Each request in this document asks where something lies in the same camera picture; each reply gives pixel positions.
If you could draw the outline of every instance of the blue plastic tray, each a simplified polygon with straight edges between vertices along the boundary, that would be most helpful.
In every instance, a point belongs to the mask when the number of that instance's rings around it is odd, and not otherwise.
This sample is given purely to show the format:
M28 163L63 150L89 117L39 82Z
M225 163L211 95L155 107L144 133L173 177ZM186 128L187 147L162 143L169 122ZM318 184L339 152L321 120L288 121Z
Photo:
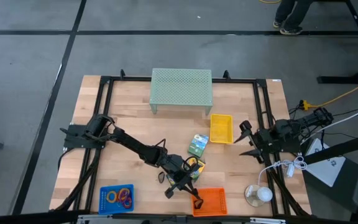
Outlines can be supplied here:
M107 194L110 191L113 190L118 194L118 192L123 188L128 188L131 191L132 206L130 208L124 208L124 206L122 206L122 204L119 202L109 203L106 200ZM135 206L135 192L134 192L133 184L105 186L100 188L99 214L109 215L115 213L132 212L134 210L134 206Z

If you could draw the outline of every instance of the electrical plug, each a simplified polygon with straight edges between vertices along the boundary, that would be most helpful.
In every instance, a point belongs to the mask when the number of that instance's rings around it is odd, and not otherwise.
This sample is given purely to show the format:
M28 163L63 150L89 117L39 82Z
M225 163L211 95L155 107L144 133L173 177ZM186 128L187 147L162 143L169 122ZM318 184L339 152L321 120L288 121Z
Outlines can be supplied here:
M306 102L306 100L299 101L299 109L307 111L307 110L309 110L309 108L311 108L311 104Z
M294 171L295 171L295 166L293 164L289 164L286 173L287 177L291 178L293 176Z

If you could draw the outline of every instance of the yellow basket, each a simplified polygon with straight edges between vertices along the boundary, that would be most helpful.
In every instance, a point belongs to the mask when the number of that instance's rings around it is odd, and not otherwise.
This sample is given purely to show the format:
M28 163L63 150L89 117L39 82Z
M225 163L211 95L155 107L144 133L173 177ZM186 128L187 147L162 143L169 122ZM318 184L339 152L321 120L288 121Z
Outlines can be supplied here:
M211 114L211 142L233 143L233 117L225 114Z

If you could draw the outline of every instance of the black shoe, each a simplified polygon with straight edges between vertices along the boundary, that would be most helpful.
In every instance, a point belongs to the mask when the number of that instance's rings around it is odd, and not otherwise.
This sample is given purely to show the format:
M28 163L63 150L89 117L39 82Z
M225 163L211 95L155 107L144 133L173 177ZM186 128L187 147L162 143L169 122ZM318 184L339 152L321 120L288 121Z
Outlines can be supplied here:
M298 35L302 33L303 29L302 27L296 27L291 29L281 28L280 33L283 35Z
M276 29L280 28L282 24L283 24L283 22L278 22L276 20L273 21L273 27Z

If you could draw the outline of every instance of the orange plastic bin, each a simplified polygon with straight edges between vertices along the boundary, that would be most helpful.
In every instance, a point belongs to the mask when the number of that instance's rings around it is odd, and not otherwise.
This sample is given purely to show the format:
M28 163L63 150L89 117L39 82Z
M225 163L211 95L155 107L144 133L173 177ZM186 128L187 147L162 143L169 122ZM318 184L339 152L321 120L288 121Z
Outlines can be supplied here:
M194 208L196 197L191 196L191 207L194 217L227 215L226 194L224 188L197 189L198 195L204 200L200 209Z

